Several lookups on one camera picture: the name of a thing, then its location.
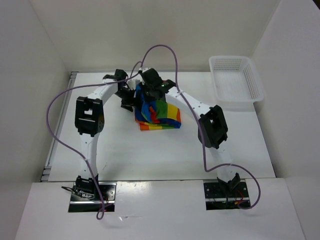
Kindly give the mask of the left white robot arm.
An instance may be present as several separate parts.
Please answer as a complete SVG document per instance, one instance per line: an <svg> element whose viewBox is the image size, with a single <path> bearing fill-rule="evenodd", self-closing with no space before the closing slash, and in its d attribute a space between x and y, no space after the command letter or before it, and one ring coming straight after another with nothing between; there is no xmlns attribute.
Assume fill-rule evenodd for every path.
<svg viewBox="0 0 320 240"><path fill-rule="evenodd" d="M121 98L121 108L133 111L135 91L125 82L127 78L128 74L124 70L116 69L113 75L107 74L103 77L102 86L89 95L76 99L74 123L80 135L81 154L85 163L76 178L73 190L89 200L100 197L97 147L99 135L105 126L104 104L112 95L116 95Z"/></svg>

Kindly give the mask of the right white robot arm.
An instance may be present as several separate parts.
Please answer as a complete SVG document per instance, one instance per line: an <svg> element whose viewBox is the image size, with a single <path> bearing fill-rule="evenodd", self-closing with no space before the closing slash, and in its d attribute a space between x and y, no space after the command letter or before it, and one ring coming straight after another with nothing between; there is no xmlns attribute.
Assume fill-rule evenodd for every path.
<svg viewBox="0 0 320 240"><path fill-rule="evenodd" d="M209 173L220 167L239 165L231 163L227 152L228 126L220 106L201 103L182 91L177 82L162 80L153 68L140 69L141 94L147 104L162 101L194 117L198 127L198 139L202 144L203 167Z"/></svg>

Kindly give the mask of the rainbow striped shorts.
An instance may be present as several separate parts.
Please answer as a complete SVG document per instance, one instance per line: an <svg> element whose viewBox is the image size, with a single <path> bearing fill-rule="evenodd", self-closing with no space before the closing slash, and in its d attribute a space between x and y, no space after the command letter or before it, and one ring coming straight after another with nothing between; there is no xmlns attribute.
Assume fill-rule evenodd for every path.
<svg viewBox="0 0 320 240"><path fill-rule="evenodd" d="M141 131L179 129L182 125L180 109L161 99L147 101L140 85L135 88L137 106L134 118Z"/></svg>

